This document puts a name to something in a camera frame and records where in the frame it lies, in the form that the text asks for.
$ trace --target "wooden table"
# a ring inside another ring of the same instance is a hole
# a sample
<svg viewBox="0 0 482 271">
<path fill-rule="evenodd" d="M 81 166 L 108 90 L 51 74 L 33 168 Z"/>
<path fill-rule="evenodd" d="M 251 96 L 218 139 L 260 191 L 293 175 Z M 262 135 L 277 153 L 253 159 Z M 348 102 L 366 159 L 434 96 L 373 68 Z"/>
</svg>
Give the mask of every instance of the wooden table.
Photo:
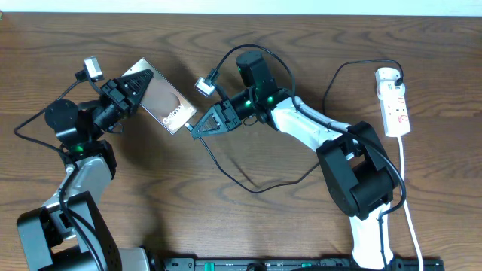
<svg viewBox="0 0 482 271">
<path fill-rule="evenodd" d="M 480 18 L 4 14 L 0 268 L 26 268 L 16 219 L 41 206 L 65 175 L 57 154 L 12 131 L 75 80 L 85 57 L 97 55 L 107 78 L 146 57 L 203 113 L 219 98 L 197 93 L 196 79 L 232 47 L 255 43 L 287 62 L 299 96 L 318 110 L 342 63 L 390 58 L 403 65 L 412 126 L 404 137 L 407 195 L 423 254 L 441 257 L 447 270 L 480 270 L 481 34 Z M 279 84 L 288 86 L 283 69 L 267 59 Z M 383 135 L 374 94 L 379 67 L 346 67 L 327 112 L 338 120 L 371 123 L 398 165 L 396 140 Z M 243 88 L 234 57 L 221 73 L 229 95 Z M 83 102 L 97 95 L 83 84 L 67 97 Z M 225 178 L 186 130 L 170 135 L 145 112 L 126 120 L 124 128 L 123 135 L 104 137 L 114 147 L 117 174 L 99 205 L 119 247 L 147 245 L 161 256 L 350 254 L 348 218 L 328 195 L 320 169 L 299 185 L 251 195 Z M 23 132 L 58 144 L 42 119 Z M 316 162 L 296 139 L 260 124 L 206 140 L 222 166 L 251 187 L 295 180 Z M 392 250 L 413 257 L 402 210 L 390 215 L 389 227 Z"/>
</svg>

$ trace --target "white power strip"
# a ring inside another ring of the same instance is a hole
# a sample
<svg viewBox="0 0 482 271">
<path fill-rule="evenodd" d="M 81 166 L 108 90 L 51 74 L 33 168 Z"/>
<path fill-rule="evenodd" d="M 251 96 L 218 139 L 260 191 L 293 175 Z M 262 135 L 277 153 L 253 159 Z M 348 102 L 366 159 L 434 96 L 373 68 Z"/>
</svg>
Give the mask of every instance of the white power strip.
<svg viewBox="0 0 482 271">
<path fill-rule="evenodd" d="M 377 95 L 382 109 L 385 135 L 399 137 L 410 132 L 407 104 L 405 103 L 405 85 L 395 85 L 400 72 L 394 68 L 380 68 L 375 73 Z"/>
</svg>

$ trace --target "white cable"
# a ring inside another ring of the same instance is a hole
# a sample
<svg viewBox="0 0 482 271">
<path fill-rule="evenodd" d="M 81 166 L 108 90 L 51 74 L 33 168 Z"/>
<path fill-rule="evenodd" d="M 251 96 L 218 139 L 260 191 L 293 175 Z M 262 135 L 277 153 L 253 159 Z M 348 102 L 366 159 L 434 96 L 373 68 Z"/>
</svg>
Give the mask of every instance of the white cable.
<svg viewBox="0 0 482 271">
<path fill-rule="evenodd" d="M 400 149 L 400 176 L 401 179 L 404 179 L 404 170 L 405 170 L 405 161 L 404 161 L 404 146 L 401 141 L 401 136 L 397 137 L 398 139 L 398 148 Z M 410 216 L 410 210 L 408 209 L 408 201 L 405 200 L 404 202 L 404 210 L 405 215 L 407 216 L 408 227 L 410 228 L 410 234 L 412 236 L 413 245 L 415 245 L 415 252 L 416 257 L 419 260 L 419 271 L 423 271 L 423 259 L 422 259 L 422 252 L 420 251 L 419 242 L 416 239 L 415 229 L 413 228 L 412 217 Z"/>
</svg>

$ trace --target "white background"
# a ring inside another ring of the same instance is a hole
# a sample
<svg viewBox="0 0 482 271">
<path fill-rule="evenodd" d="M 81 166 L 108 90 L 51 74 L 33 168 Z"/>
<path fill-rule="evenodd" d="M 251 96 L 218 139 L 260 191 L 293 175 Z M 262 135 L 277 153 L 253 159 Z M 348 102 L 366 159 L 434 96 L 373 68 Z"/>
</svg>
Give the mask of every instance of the white background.
<svg viewBox="0 0 482 271">
<path fill-rule="evenodd" d="M 482 16 L 482 0 L 0 0 L 0 10 Z"/>
</svg>

